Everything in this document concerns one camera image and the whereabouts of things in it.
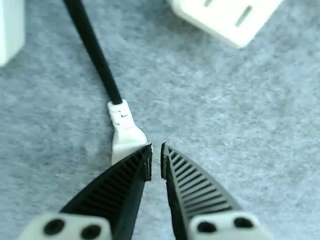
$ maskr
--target white power adapter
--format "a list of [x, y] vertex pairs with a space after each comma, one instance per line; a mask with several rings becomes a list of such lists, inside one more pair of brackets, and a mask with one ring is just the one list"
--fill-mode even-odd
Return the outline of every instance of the white power adapter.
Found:
[[168, 0], [182, 19], [244, 48], [268, 21], [282, 0]]
[[0, 67], [25, 45], [25, 0], [0, 0]]

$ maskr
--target white plug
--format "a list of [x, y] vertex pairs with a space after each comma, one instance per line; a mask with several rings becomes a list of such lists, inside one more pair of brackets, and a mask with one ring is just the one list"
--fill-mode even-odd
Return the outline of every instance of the white plug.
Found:
[[0, 67], [25, 45], [25, 0], [0, 0]]
[[108, 110], [114, 127], [111, 156], [114, 165], [149, 143], [144, 132], [136, 126], [125, 99], [117, 105], [108, 102]]
[[168, 0], [173, 11], [236, 48], [244, 48], [282, 0]]
[[110, 223], [98, 216], [48, 212], [36, 216], [18, 240], [112, 240]]

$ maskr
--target white cable connector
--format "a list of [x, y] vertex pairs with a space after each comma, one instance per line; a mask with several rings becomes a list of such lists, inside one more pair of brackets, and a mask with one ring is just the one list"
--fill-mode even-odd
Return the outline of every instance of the white cable connector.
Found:
[[282, 0], [168, 0], [184, 20], [236, 48], [245, 47]]
[[48, 212], [35, 217], [18, 240], [112, 240], [110, 223], [98, 216]]
[[114, 127], [111, 156], [114, 165], [149, 143], [144, 132], [136, 126], [125, 99], [117, 105], [108, 102], [108, 110]]
[[0, 67], [25, 45], [25, 0], [0, 0]]
[[257, 217], [245, 211], [225, 211], [194, 216], [188, 240], [272, 240]]

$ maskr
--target black cable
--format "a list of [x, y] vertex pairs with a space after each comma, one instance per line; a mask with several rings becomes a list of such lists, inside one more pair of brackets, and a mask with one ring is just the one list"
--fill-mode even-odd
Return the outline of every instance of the black cable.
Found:
[[77, 29], [82, 42], [103, 82], [114, 105], [121, 104], [122, 98], [111, 70], [101, 50], [95, 32], [91, 26], [85, 7], [81, 0], [63, 0], [69, 15]]

